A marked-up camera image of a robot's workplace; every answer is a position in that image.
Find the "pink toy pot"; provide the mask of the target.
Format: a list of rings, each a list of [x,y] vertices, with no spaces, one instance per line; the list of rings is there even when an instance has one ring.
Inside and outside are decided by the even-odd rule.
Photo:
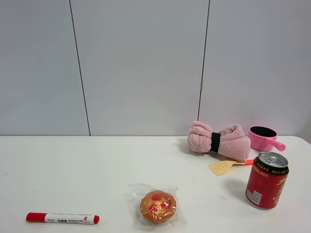
[[[248,138],[251,141],[250,147],[257,151],[271,151],[273,148],[284,151],[286,146],[278,142],[277,137],[276,131],[263,126],[252,126],[248,132]]]

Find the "red white marker pen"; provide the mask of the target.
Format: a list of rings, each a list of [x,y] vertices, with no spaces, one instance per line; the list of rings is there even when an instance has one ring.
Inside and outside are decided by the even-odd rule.
[[[49,214],[49,213],[28,213],[27,222],[35,223],[65,223],[65,224],[89,224],[95,225],[100,222],[98,215],[89,214]]]

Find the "red drink can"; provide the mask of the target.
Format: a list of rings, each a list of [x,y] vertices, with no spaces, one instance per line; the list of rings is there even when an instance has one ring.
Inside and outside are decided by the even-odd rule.
[[[289,173],[288,160],[275,152],[260,152],[254,159],[245,195],[261,209],[276,207]]]

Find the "pink towel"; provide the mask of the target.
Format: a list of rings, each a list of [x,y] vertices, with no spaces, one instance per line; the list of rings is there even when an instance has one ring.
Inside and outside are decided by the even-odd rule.
[[[196,153],[215,152],[225,158],[243,162],[248,159],[251,141],[239,124],[232,124],[219,131],[205,123],[194,121],[187,137],[191,151]]]

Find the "yellow toy spatula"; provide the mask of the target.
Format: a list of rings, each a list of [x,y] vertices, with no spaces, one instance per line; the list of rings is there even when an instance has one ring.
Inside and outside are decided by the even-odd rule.
[[[220,176],[227,173],[233,165],[239,166],[252,165],[253,162],[254,159],[246,160],[244,162],[226,160],[209,164],[208,167],[212,171],[212,173],[214,173],[216,176]]]

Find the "wrapped fruit tart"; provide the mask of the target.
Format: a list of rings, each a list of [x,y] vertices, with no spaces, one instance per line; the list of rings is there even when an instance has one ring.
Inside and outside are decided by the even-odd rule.
[[[177,197],[176,186],[155,188],[148,184],[130,184],[126,196],[130,213],[143,227],[180,227],[187,223]]]

